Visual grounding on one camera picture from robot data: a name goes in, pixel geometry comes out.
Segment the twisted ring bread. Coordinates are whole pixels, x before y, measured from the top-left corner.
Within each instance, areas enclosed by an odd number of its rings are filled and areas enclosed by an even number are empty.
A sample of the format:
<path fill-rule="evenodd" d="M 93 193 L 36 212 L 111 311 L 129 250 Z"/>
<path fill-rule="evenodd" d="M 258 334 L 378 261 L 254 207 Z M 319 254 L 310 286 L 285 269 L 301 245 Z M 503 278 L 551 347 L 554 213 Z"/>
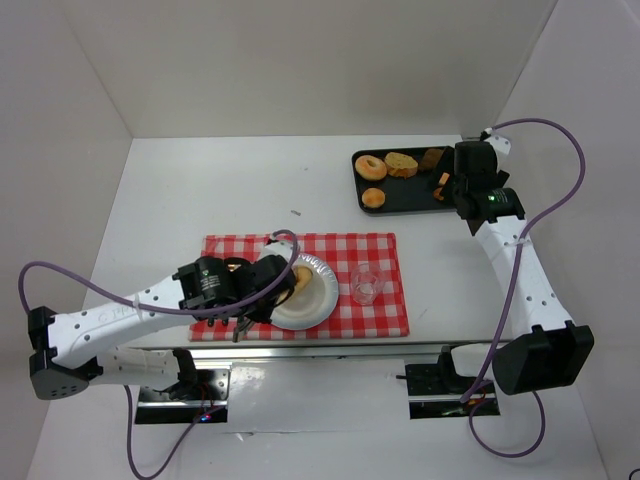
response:
<path fill-rule="evenodd" d="M 312 281 L 313 272 L 306 266 L 294 266 L 293 273 L 296 279 L 294 287 L 287 292 L 283 292 L 278 298 L 278 304 L 286 302 L 289 298 L 303 291 Z"/>

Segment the silver metal tongs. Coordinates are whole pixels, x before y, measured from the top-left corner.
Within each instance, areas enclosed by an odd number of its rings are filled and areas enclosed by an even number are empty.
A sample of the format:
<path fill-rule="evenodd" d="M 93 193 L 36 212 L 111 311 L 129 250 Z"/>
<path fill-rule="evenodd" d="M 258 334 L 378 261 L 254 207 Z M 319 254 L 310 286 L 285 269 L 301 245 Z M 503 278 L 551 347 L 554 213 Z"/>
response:
<path fill-rule="evenodd" d="M 253 326 L 254 322 L 252 320 L 246 318 L 239 319 L 233 330 L 232 342 L 238 343 L 241 341 Z"/>

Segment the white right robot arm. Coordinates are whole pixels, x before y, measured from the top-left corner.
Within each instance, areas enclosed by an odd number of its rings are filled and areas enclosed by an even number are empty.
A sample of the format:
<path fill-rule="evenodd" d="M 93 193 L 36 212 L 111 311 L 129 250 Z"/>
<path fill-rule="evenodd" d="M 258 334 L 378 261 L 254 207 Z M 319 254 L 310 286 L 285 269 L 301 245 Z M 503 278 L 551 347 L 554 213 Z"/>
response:
<path fill-rule="evenodd" d="M 439 361 L 446 377 L 470 397 L 484 381 L 507 395 L 573 384 L 594 347 L 587 326 L 574 323 L 548 281 L 530 237 L 531 221 L 500 169 L 511 144 L 493 129 L 454 147 L 450 198 L 482 246 L 505 296 L 498 325 L 513 336 L 446 347 Z"/>

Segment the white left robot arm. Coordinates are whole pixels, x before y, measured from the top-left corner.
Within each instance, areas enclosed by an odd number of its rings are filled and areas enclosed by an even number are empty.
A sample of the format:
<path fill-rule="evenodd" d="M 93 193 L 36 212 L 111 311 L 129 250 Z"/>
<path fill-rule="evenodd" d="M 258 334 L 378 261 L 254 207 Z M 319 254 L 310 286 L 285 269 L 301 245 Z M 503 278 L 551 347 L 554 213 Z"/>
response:
<path fill-rule="evenodd" d="M 295 242 L 269 238 L 254 262 L 202 256 L 138 293 L 111 295 L 99 307 L 66 314 L 32 309 L 29 375 L 36 396 L 60 400 L 102 384 L 188 396 L 203 381 L 189 351 L 146 351 L 129 342 L 197 322 L 212 326 L 236 318 L 238 332 L 270 323 L 273 310 L 294 291 L 298 253 Z"/>

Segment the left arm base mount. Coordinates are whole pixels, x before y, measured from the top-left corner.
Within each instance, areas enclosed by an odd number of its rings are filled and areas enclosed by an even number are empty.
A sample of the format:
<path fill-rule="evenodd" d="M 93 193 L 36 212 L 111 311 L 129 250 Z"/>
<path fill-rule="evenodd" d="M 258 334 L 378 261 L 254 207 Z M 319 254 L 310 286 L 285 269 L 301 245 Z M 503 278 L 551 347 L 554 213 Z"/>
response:
<path fill-rule="evenodd" d="M 187 393 L 173 398 L 150 387 L 141 388 L 135 403 L 136 425 L 222 424 L 228 420 L 227 401 L 231 365 L 214 364 L 199 368 L 198 383 Z"/>

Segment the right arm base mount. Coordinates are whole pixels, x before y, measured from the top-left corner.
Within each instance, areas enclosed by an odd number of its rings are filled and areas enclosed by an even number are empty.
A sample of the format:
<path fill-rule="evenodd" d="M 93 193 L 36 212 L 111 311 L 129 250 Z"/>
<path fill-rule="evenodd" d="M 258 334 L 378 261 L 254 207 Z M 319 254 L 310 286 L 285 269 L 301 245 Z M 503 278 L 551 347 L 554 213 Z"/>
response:
<path fill-rule="evenodd" d="M 460 397 L 472 386 L 473 377 L 455 372 L 452 356 L 443 350 L 435 360 L 408 363 L 395 378 L 404 384 L 411 420 L 499 416 L 500 407 L 492 383 L 481 387 L 465 402 Z"/>

